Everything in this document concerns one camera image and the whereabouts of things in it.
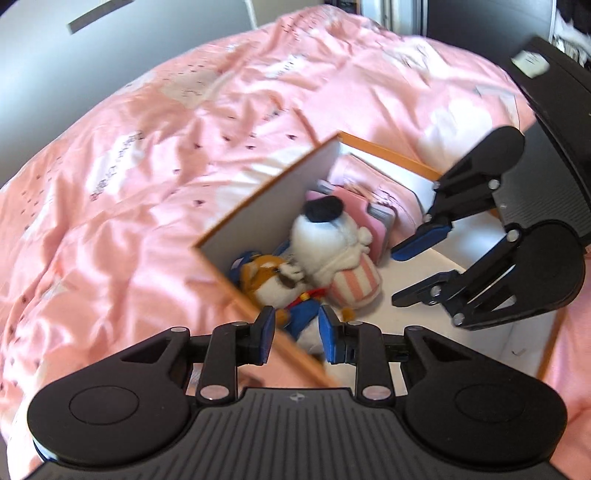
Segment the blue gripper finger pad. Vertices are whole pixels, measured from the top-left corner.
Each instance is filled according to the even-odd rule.
[[[320,339],[324,348],[324,357],[328,363],[333,365],[341,364],[344,361],[344,355],[341,354],[343,346],[339,342],[339,319],[328,305],[322,305],[318,311],[318,328],[320,330]]]
[[[452,231],[449,225],[441,225],[431,228],[423,235],[416,237],[413,241],[403,242],[391,250],[392,259],[397,262],[404,262],[416,257],[425,250],[437,245],[447,238],[447,234]]]
[[[257,355],[259,356],[258,364],[264,365],[269,360],[269,353],[271,353],[271,345],[275,336],[275,309],[269,306],[263,307],[255,323],[257,325],[262,324],[262,328],[259,330],[261,338]]]

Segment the ribbed black plastic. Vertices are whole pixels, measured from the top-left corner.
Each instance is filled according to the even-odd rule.
[[[47,462],[30,480],[558,480],[541,463],[474,472],[417,445],[397,416],[356,403],[348,389],[248,389],[227,407],[201,411],[187,434],[126,468],[77,471]]]

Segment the striped pink plush pillow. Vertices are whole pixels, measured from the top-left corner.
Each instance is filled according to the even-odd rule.
[[[361,254],[359,266],[337,272],[328,288],[329,297],[340,307],[357,309],[378,296],[382,279],[367,254]]]

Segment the black plush nose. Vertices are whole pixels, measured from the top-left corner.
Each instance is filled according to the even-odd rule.
[[[304,204],[304,215],[312,223],[325,223],[336,220],[343,214],[343,201],[335,196],[309,200]]]

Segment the pink bedsheet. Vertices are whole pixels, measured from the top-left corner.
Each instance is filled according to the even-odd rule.
[[[571,480],[591,479],[591,258],[579,296],[567,310],[544,380],[560,393],[569,423],[552,458]]]
[[[318,141],[344,130],[445,170],[491,128],[533,119],[488,61],[324,6],[128,83],[0,193],[13,480],[38,463],[26,410],[41,387],[168,327],[237,319],[189,247]]]

